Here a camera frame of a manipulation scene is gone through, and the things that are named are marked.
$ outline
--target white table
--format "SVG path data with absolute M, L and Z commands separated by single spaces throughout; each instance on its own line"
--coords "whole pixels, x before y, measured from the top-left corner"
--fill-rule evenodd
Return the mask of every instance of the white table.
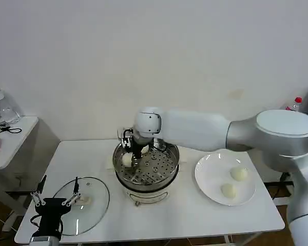
M 12 125 L 12 128 L 21 128 L 22 132 L 16 134 L 9 132 L 0 133 L 0 169 L 4 169 L 9 164 L 24 140 L 36 125 L 37 121 L 38 118 L 36 116 L 24 116 L 21 117 L 16 124 Z M 2 188 L 1 184 L 0 201 L 14 210 L 17 214 L 25 214 L 26 209 L 21 203 L 9 196 Z
M 220 205 L 198 188 L 194 168 L 205 152 L 180 148 L 180 172 L 171 195 L 155 204 L 134 205 L 123 192 L 110 163 L 117 140 L 63 141 L 46 171 L 44 197 L 51 197 L 76 176 L 94 176 L 108 186 L 110 204 L 103 219 L 94 228 L 78 236 L 63 236 L 61 243 L 91 243 L 127 240 L 207 237 L 228 234 L 260 233 L 282 230 L 279 215 L 248 154 L 234 153 L 251 169 L 257 190 L 251 201 L 236 207 Z M 31 203 L 15 241 L 27 244 L 36 227 Z

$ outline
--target red bottle cap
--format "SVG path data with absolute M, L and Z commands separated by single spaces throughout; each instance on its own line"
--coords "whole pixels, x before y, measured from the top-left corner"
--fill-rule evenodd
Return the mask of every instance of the red bottle cap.
M 297 97 L 295 100 L 294 100 L 296 103 L 302 103 L 302 98 L 301 97 Z

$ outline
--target table leg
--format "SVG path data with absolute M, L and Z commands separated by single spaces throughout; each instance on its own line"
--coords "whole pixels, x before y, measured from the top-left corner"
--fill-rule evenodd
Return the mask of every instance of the table leg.
M 13 199 L 11 196 L 9 196 L 3 189 L 0 184 L 0 202 L 2 202 L 4 205 L 10 207 L 12 210 L 15 211 L 18 215 L 25 215 L 26 209 L 23 207 L 21 203 Z
M 259 236 L 261 234 L 261 232 L 258 232 L 258 233 L 252 233 L 252 234 L 248 234 L 246 236 L 246 238 L 241 241 L 241 242 L 236 242 L 234 243 L 236 246 L 244 246 L 246 245 L 247 243 L 249 243 L 251 240 L 255 239 L 257 236 Z

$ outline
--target bottle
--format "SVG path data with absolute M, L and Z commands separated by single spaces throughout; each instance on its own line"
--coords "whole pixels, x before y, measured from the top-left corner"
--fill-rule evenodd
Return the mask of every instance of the bottle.
M 290 106 L 287 106 L 285 109 L 286 110 L 292 110 L 292 111 L 299 111 L 301 103 L 302 103 L 302 98 L 301 97 L 297 97 L 294 100 L 293 104 L 290 105 Z
M 10 125 L 15 124 L 20 119 L 20 116 L 8 103 L 2 90 L 0 90 L 0 116 L 0 121 L 5 121 Z

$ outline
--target glass jar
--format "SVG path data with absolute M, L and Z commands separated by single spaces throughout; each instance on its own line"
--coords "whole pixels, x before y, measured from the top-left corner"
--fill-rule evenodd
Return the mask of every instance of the glass jar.
M 15 124 L 20 119 L 20 116 L 8 103 L 2 90 L 0 90 L 0 117 L 0 121 L 5 121 L 10 125 Z

